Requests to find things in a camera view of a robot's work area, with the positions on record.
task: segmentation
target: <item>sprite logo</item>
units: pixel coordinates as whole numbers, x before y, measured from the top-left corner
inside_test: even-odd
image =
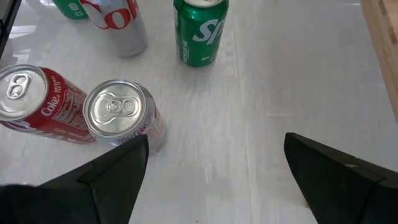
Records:
[[[218,22],[218,19],[212,19],[207,22],[204,22],[199,28],[203,37],[198,37],[195,34],[193,36],[192,40],[197,41],[197,42],[207,41],[206,45],[212,44],[213,41],[216,39],[216,37],[221,35],[221,33],[223,32],[224,21],[225,21],[225,19],[223,19],[220,22]],[[213,30],[213,32],[211,32],[211,30],[209,30],[209,26],[215,26],[215,29]]]

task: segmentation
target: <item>table surface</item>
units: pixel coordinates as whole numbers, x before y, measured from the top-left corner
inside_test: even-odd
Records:
[[[283,152],[296,132],[398,171],[398,128],[359,0],[231,1],[218,58],[175,52],[172,1],[138,1],[149,46],[119,58],[90,21],[24,0],[1,66],[52,68],[85,91],[143,84],[167,123],[130,223],[316,223]],[[0,127],[0,184],[40,184],[110,150]]]

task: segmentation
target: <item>wooden board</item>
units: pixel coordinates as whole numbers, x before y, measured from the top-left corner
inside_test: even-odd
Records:
[[[361,0],[398,121],[398,0]]]

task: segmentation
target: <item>aluminum can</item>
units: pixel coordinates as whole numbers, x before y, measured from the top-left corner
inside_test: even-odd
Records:
[[[0,70],[0,123],[16,131],[91,143],[85,98],[86,93],[49,68],[11,65]]]
[[[217,56],[228,0],[174,0],[177,52],[189,66],[209,65]]]
[[[79,0],[88,17],[104,30],[117,54],[129,57],[147,46],[147,34],[136,0]]]
[[[69,19],[87,19],[87,14],[79,0],[53,0],[57,8]]]
[[[155,100],[138,83],[117,79],[99,84],[88,94],[83,112],[91,134],[103,144],[119,146],[146,134],[149,152],[154,153],[165,141]]]

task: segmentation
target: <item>pull tab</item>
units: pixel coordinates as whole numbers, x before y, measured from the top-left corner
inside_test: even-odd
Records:
[[[106,110],[110,115],[132,116],[137,113],[136,103],[134,98],[112,98],[106,104]]]
[[[12,100],[18,100],[23,97],[30,84],[31,77],[26,74],[14,75],[8,86],[7,96]]]

